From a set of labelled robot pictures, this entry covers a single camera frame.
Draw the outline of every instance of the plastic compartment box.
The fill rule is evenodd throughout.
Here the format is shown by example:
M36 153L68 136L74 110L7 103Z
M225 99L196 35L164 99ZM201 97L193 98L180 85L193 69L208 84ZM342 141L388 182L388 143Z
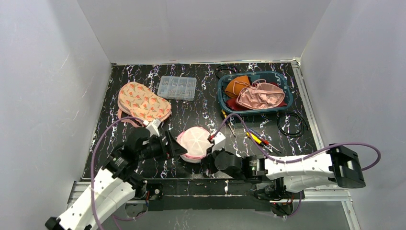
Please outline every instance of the plastic compartment box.
M194 100L196 78L162 76L158 86L158 96L175 100Z
M265 79L268 83L276 83L279 88L281 88L285 92L285 103L287 106L285 107L277 107L272 109L257 109L257 110L246 110L246 111L234 111L227 107L226 101L230 99L227 94L224 93L224 89L227 87L229 82L239 76L247 75L251 82L258 80L258 79ZM288 82L286 81L285 77L280 73L274 71L259 71L259 72L247 72L247 73L235 73L223 76L217 85L217 97L220 103L221 108L228 114L235 113L240 116L248 116L248 115L260 115L266 113L274 113L278 111L283 111L289 109L293 103L293 96L292 92L289 89Z

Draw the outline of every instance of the clear plastic organizer box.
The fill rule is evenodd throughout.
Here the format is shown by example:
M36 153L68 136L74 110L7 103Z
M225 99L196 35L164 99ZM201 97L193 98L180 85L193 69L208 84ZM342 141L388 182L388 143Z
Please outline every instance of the clear plastic organizer box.
M196 78L162 76L158 86L158 96L193 101L196 82Z

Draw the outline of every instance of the white wall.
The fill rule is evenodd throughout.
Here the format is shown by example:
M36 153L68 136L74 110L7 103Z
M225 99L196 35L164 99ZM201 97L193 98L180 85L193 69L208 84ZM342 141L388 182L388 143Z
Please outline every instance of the white wall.
M406 2L334 0L302 56L326 143L364 141L382 151L351 191L362 229L405 229ZM366 166L376 157L356 149Z
M0 229L45 229L66 209L109 74L76 1L0 2Z
M78 0L111 62L292 59L330 0Z

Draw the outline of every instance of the orange cloth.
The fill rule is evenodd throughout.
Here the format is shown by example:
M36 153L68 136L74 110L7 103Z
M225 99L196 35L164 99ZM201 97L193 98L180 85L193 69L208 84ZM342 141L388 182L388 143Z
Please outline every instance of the orange cloth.
M249 83L248 76L239 76L230 81L226 87L225 93L231 98L237 98L242 89L249 87L251 87L251 84Z

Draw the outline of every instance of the pink cloth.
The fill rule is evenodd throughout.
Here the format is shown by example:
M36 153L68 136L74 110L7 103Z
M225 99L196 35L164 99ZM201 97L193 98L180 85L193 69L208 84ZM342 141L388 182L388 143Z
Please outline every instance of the pink cloth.
M249 88L241 90L236 103L248 109L271 109L278 107L285 99L281 88L271 83L258 83L256 80Z
M202 127L192 127L179 134L177 142L188 152L181 157L190 163L199 163L206 157L206 151L211 146L207 140L210 136L209 131Z
M230 108L233 111L246 111L249 110L245 107L240 106L237 104L237 98L230 98L226 101L226 105L228 108Z

